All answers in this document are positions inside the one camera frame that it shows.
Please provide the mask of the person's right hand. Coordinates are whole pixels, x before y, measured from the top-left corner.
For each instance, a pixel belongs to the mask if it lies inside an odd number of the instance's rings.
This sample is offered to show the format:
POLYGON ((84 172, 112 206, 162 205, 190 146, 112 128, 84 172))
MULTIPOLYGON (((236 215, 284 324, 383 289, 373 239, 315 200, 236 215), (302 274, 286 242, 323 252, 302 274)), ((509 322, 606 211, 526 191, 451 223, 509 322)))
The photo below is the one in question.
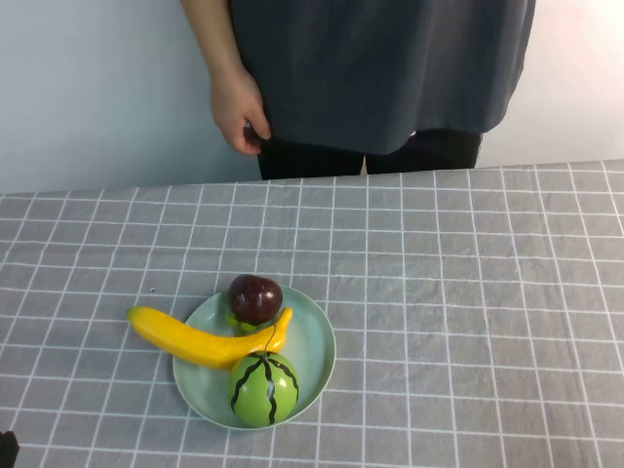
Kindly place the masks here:
POLYGON ((258 155, 271 138, 260 90, 244 68, 211 72, 211 111, 225 141, 242 154, 258 155))

